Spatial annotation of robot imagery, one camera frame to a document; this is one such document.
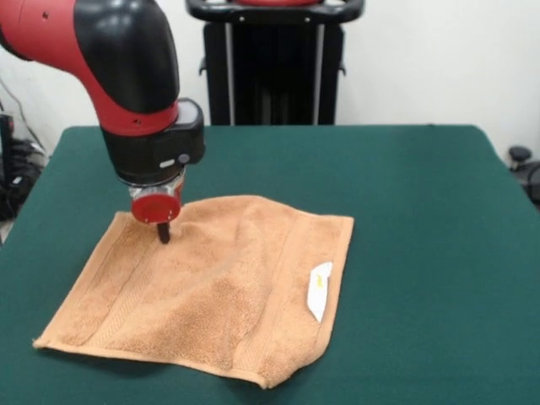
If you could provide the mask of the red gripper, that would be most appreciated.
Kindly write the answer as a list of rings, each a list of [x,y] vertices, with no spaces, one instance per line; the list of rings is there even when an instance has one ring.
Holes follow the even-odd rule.
[[[130,187],[131,212],[144,224],[157,224],[159,240],[170,242],[170,221],[181,211],[181,191],[184,177],[177,176],[170,182],[157,186]]]

